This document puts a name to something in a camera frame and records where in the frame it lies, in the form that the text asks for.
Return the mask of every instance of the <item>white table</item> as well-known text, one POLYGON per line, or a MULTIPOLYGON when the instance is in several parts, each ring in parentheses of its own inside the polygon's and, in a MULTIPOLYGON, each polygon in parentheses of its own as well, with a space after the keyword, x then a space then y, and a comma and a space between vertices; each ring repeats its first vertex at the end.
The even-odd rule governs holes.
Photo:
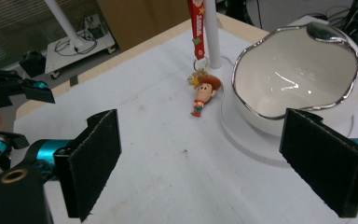
MULTIPOLYGON (((210 72, 226 80, 250 43, 219 34, 224 64, 210 72)), ((179 33, 15 121, 31 143, 68 139, 117 108, 122 154, 86 223, 358 223, 338 218, 294 170, 237 150, 220 123, 222 91, 201 118, 190 115, 192 47, 190 31, 179 33)), ((67 218, 58 182, 45 190, 55 223, 79 222, 67 218)))

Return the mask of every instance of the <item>cardboard box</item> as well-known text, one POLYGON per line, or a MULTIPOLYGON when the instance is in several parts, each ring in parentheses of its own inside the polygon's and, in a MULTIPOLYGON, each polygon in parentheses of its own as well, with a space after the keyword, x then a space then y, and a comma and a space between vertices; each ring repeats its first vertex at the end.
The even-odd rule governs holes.
POLYGON ((185 0, 97 0, 97 3, 123 51, 190 18, 185 0))

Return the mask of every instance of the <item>woody keychain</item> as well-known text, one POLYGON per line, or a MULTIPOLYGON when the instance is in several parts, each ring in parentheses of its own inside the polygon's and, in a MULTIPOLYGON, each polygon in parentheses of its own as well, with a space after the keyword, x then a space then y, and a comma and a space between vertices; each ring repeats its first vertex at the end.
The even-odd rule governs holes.
POLYGON ((197 94, 197 98, 193 104, 194 109, 193 112, 191 112, 191 115, 194 117, 200 117, 202 108, 216 95, 216 91, 220 88, 222 83, 219 78, 208 74, 206 71, 208 59, 204 56, 203 16, 205 8, 203 0, 188 0, 188 5, 191 16, 196 60, 193 63, 195 72, 188 77, 187 81, 190 85, 194 85, 197 94), (205 66, 203 68, 197 68, 197 61, 202 59, 205 59, 205 66))

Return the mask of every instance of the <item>white stand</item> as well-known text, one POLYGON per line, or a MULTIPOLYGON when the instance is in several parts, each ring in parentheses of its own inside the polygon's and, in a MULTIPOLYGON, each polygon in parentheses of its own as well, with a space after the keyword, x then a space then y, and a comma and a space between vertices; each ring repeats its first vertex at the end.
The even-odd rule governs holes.
POLYGON ((216 4, 214 0, 205 0, 205 34, 208 42, 208 51, 213 69, 222 66, 220 57, 219 35, 217 30, 216 4))
POLYGON ((65 17, 60 6, 55 0, 45 0, 45 2, 50 8, 51 12, 54 14, 57 21, 60 23, 62 29, 67 34, 67 37, 57 40, 48 45, 45 74, 50 75, 52 79, 57 78, 60 74, 59 69, 65 67, 68 64, 77 62, 103 49, 108 49, 109 53, 112 53, 116 50, 115 40, 109 32, 105 32, 105 35, 103 37, 95 39, 95 41, 86 41, 80 38, 79 35, 75 32, 75 29, 65 17), (66 48, 60 50, 60 52, 57 52, 57 50, 55 50, 59 49, 57 47, 60 44, 68 41, 69 46, 66 46, 66 48))

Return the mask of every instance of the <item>white bowl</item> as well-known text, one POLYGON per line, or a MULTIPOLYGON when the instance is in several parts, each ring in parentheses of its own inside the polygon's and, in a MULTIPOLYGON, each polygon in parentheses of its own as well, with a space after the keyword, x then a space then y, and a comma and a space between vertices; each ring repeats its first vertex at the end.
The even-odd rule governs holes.
POLYGON ((287 107, 334 128, 358 106, 358 47, 321 23, 285 27, 241 53, 232 87, 241 114, 263 132, 281 136, 287 107))

